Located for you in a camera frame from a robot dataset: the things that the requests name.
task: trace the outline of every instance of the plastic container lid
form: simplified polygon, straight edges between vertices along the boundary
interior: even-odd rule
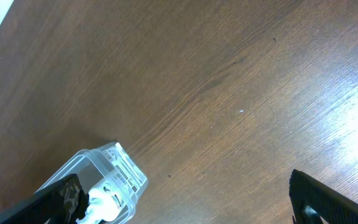
[[[103,178],[117,188],[125,204],[118,217],[109,222],[117,224],[125,223],[135,215],[135,206],[149,184],[146,175],[118,142],[111,142],[97,149],[80,150],[38,190],[68,174],[78,175],[85,193]]]

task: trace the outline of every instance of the transparent plastic box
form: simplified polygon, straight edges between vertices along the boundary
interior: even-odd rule
[[[135,215],[135,206],[149,184],[146,175],[129,158],[118,142],[111,142],[97,149],[83,149],[44,183],[46,186],[68,174],[77,174],[85,193],[105,178],[117,189],[124,201],[118,217],[108,223],[125,223]]]

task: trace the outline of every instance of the black object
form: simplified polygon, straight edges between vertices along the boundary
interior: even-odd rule
[[[358,224],[358,204],[325,186],[304,172],[293,170],[290,179],[290,198],[295,214],[294,223]]]
[[[78,176],[70,174],[2,212],[0,223],[71,224],[84,218],[88,202],[89,195],[82,190]]]

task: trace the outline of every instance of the wooden table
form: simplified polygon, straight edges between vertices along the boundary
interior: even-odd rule
[[[131,223],[291,223],[294,168],[358,202],[358,1],[15,0],[0,211],[112,140]]]

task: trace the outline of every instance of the brown wooden surface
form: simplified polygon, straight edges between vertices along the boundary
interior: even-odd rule
[[[0,211],[111,140],[131,223],[291,223],[294,168],[358,202],[358,1],[15,0]]]

